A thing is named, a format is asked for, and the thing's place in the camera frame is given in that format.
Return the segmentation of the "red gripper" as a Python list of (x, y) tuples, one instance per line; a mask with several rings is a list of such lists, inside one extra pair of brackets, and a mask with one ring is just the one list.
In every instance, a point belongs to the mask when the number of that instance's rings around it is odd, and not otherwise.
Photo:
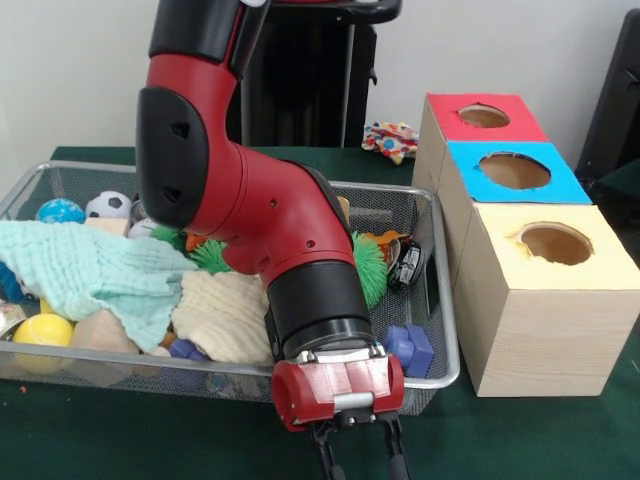
[[(370, 407), (375, 414), (400, 409), (404, 374), (394, 356), (347, 362), (298, 364), (278, 362), (272, 373), (272, 396), (277, 414), (289, 431), (309, 428), (324, 480), (345, 480), (330, 437), (338, 431), (331, 420), (341, 412)], [(397, 415), (379, 415), (384, 428), (392, 480), (410, 480)]]

